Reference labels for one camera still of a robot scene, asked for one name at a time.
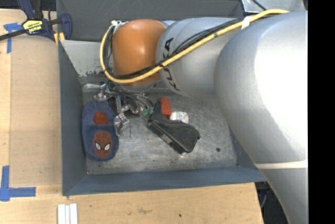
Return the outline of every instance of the black tool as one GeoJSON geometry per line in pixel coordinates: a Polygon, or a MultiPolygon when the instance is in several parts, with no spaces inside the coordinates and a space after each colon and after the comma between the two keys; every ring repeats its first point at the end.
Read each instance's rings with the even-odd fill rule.
{"type": "Polygon", "coordinates": [[[149,117],[148,128],[179,154],[192,152],[200,138],[198,130],[182,121],[165,118],[161,106],[162,103],[157,101],[153,114],[149,117]]]}
{"type": "Polygon", "coordinates": [[[55,24],[62,24],[62,31],[65,39],[70,39],[72,34],[72,21],[69,14],[62,14],[60,18],[51,20],[49,12],[49,19],[45,19],[43,18],[41,9],[41,0],[17,0],[17,3],[20,9],[25,12],[27,16],[27,20],[22,23],[23,29],[0,36],[0,41],[24,33],[28,35],[43,36],[55,41],[55,32],[52,30],[52,25],[55,24]]]}

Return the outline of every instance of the gray bin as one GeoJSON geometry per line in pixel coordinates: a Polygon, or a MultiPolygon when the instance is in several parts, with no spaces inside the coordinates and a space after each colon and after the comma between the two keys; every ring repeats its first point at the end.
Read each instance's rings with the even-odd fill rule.
{"type": "Polygon", "coordinates": [[[192,153],[180,156],[153,134],[141,118],[130,120],[119,137],[120,147],[113,159],[93,161],[86,157],[83,148],[82,110],[93,99],[93,93],[85,90],[84,85],[107,81],[97,72],[96,59],[88,63],[90,58],[87,56],[96,54],[98,50],[98,43],[90,41],[99,42],[111,20],[178,20],[202,16],[241,18],[238,2],[57,0],[57,12],[72,16],[74,32],[71,39],[76,40],[59,44],[63,195],[265,181],[231,133],[214,99],[186,98],[160,84],[148,93],[149,97],[153,101],[161,96],[168,97],[172,109],[188,112],[189,123],[200,132],[201,139],[192,153]]]}

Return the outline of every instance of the yellow cable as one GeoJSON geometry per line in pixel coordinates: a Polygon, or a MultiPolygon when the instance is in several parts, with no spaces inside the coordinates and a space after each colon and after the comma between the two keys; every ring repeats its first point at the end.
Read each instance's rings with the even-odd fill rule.
{"type": "MultiPolygon", "coordinates": [[[[266,10],[266,11],[263,11],[263,12],[260,12],[259,14],[253,16],[251,19],[250,19],[250,22],[254,22],[264,16],[267,16],[267,15],[271,15],[271,14],[284,14],[284,13],[288,13],[289,11],[286,11],[286,10],[281,10],[281,9],[270,9],[270,10],[266,10]]],[[[133,82],[137,82],[137,81],[140,81],[140,80],[143,80],[149,76],[152,76],[153,74],[155,74],[156,72],[160,71],[163,67],[171,64],[172,62],[180,59],[181,57],[183,57],[184,55],[192,52],[194,49],[202,46],[203,44],[215,39],[216,37],[218,36],[221,36],[229,31],[232,31],[234,29],[237,29],[239,27],[242,26],[242,22],[238,22],[234,25],[231,25],[227,28],[224,28],[222,30],[218,30],[216,33],[214,34],[211,34],[207,37],[205,37],[204,39],[200,40],[199,42],[196,42],[194,45],[188,47],[187,49],[183,50],[182,52],[178,53],[177,55],[173,56],[172,58],[168,59],[168,60],[165,60],[164,62],[162,62],[162,66],[157,66],[155,68],[153,68],[152,70],[142,74],[142,75],[139,75],[137,77],[134,77],[134,78],[131,78],[131,79],[117,79],[115,77],[113,77],[112,75],[110,75],[110,73],[107,71],[106,69],[106,66],[104,64],[104,61],[103,61],[103,52],[104,52],[104,45],[105,45],[105,42],[106,42],[106,39],[107,39],[107,35],[109,33],[109,31],[111,30],[111,28],[113,27],[112,25],[108,28],[108,30],[106,31],[105,35],[103,36],[103,39],[101,41],[101,44],[100,44],[100,64],[101,64],[101,67],[105,73],[105,75],[107,76],[108,79],[110,79],[112,82],[115,82],[115,83],[123,83],[123,84],[127,84],[127,83],[133,83],[133,82]]]]}

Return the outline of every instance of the yellow clamp label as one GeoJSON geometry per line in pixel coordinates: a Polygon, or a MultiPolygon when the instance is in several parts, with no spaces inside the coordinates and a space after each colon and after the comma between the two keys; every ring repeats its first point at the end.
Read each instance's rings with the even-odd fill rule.
{"type": "Polygon", "coordinates": [[[22,24],[22,27],[25,30],[28,30],[29,33],[39,31],[42,29],[43,22],[41,20],[28,20],[22,24]]]}

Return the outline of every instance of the wooden table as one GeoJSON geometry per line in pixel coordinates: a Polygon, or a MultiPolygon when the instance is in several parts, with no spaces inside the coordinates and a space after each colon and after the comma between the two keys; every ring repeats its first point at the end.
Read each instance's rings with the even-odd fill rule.
{"type": "MultiPolygon", "coordinates": [[[[24,20],[20,10],[0,9],[0,35],[4,24],[24,20]]],[[[7,42],[0,42],[0,168],[9,165],[10,187],[36,186],[36,196],[0,201],[0,223],[54,224],[57,205],[72,203],[80,224],[264,223],[253,183],[62,196],[57,45],[21,35],[7,53],[7,42]]]]}

